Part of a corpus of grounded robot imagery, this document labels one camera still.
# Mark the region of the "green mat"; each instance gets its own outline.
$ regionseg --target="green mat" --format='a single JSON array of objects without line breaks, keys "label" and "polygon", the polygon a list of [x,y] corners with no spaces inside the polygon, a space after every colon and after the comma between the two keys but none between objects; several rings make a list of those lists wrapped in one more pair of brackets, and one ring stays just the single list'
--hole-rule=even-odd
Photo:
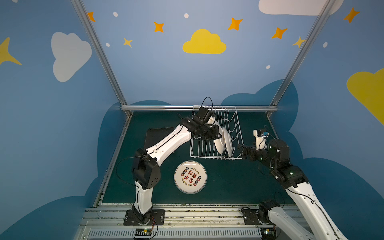
[{"label": "green mat", "polygon": [[[129,124],[116,163],[126,157],[134,156],[138,148],[144,147],[147,129],[176,127],[180,119],[177,112],[135,112]],[[189,112],[179,112],[186,117]],[[264,113],[238,113],[240,127],[245,145],[255,141],[253,130],[267,125],[268,118]],[[172,153],[161,165],[161,180],[154,187],[153,203],[178,204],[258,204],[261,201],[274,199],[275,192],[280,192],[286,204],[294,204],[282,186],[268,173],[268,169],[259,162],[248,160],[197,159],[189,156],[190,142],[183,144]],[[185,194],[174,183],[176,168],[185,161],[193,160],[201,163],[207,170],[207,184],[197,194]],[[132,159],[123,160],[118,166],[118,174],[126,182],[134,184],[131,173]],[[276,201],[284,202],[280,194]],[[117,178],[115,169],[109,180],[103,203],[133,203],[135,187]]]}]

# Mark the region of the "dish rack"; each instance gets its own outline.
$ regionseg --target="dish rack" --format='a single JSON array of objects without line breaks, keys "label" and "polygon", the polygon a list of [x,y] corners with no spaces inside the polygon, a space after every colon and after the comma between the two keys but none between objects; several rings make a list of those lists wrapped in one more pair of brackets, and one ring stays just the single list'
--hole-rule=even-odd
[{"label": "dish rack", "polygon": [[237,116],[236,107],[231,106],[215,106],[212,110],[215,113],[216,121],[222,128],[226,128],[231,136],[232,142],[232,157],[229,157],[227,146],[225,151],[220,154],[213,140],[201,140],[201,137],[192,138],[190,146],[190,156],[194,158],[211,158],[211,159],[242,159],[239,150],[237,149],[238,144],[243,144],[243,136],[240,130],[239,118]]}]

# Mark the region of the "robotic arm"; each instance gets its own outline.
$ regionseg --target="robotic arm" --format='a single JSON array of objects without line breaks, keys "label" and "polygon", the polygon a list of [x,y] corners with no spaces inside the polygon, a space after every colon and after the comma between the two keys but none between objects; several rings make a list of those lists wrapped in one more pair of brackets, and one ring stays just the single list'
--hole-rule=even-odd
[{"label": "robotic arm", "polygon": [[250,161],[260,161],[269,168],[271,174],[303,213],[313,235],[290,218],[280,205],[272,200],[260,204],[257,213],[260,223],[276,224],[291,239],[348,240],[317,199],[302,170],[290,164],[288,145],[279,139],[273,139],[265,144],[265,138],[269,135],[266,129],[256,130],[254,135],[256,145],[238,146],[242,157],[244,159],[248,157]]},{"label": "robotic arm", "polygon": [[182,119],[181,123],[167,137],[145,151],[138,149],[133,162],[132,173],[135,178],[136,201],[133,211],[139,219],[139,224],[146,225],[152,212],[153,187],[161,178],[160,166],[164,160],[191,137],[200,136],[202,139],[219,139],[218,126],[214,125],[215,115],[204,107],[191,118]]}]

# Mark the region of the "blue wall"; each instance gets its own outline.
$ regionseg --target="blue wall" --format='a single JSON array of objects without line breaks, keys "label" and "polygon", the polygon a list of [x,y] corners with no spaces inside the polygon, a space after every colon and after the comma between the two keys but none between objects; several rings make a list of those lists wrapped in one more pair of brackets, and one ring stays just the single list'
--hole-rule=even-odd
[{"label": "blue wall", "polygon": [[72,239],[92,205],[125,115],[92,49],[67,81],[55,32],[89,42],[70,0],[0,2],[0,239]]},{"label": "blue wall", "polygon": [[[349,23],[344,18],[352,8],[360,13]],[[384,125],[347,88],[353,74],[384,68],[383,8],[379,0],[345,0],[271,116],[277,134],[291,148],[292,163],[304,170],[349,240],[361,238],[356,226],[375,226],[375,231],[364,231],[364,238],[384,239]]]},{"label": "blue wall", "polygon": [[[305,39],[316,19],[265,14],[258,1],[84,0],[84,4],[93,12],[92,24],[128,104],[157,100],[191,105],[210,96],[217,105],[269,105],[250,95],[285,77],[299,51],[293,44],[299,36]],[[238,31],[228,30],[231,18],[243,19]],[[155,32],[154,22],[164,23],[163,33]],[[277,27],[288,30],[281,39],[272,39]],[[201,28],[218,34],[227,46],[225,52],[184,52],[183,44]],[[123,45],[124,38],[132,40],[132,47]],[[272,98],[277,89],[264,94]]]}]

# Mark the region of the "plate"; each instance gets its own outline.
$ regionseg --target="plate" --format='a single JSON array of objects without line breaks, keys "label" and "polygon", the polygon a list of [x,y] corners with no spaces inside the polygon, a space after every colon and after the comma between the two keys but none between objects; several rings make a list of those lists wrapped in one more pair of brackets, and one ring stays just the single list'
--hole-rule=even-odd
[{"label": "plate", "polygon": [[217,149],[217,151],[220,153],[220,154],[223,154],[224,152],[224,146],[225,146],[225,140],[224,140],[224,134],[223,134],[223,129],[221,128],[220,124],[216,121],[214,123],[214,125],[217,125],[218,126],[218,132],[221,134],[222,138],[219,138],[219,139],[215,139],[214,140],[214,143],[215,143],[215,147]]},{"label": "plate", "polygon": [[225,129],[225,127],[223,128],[223,132],[224,132],[224,140],[225,140],[225,146],[227,147],[228,156],[232,157],[232,139],[231,139],[231,135]]},{"label": "plate", "polygon": [[205,187],[206,183],[207,172],[203,165],[198,162],[183,162],[175,171],[175,184],[183,193],[198,193]]}]

